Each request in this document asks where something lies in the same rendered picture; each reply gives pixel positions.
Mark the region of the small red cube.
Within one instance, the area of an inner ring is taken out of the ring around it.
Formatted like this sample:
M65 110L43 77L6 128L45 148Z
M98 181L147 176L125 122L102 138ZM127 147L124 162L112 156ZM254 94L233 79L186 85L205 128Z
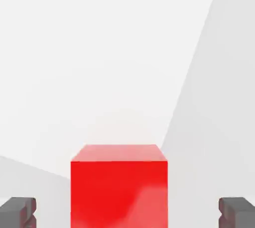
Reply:
M70 168L71 228L168 228L168 162L156 145L86 145Z

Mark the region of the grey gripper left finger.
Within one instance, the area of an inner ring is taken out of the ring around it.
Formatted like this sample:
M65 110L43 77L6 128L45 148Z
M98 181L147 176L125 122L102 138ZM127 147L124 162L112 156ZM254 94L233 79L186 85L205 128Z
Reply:
M0 207L0 228L36 228L36 199L11 197Z

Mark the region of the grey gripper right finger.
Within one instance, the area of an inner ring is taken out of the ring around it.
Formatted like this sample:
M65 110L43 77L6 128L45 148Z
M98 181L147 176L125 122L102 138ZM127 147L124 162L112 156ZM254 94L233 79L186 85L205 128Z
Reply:
M219 228L255 228L255 206L243 197L219 199Z

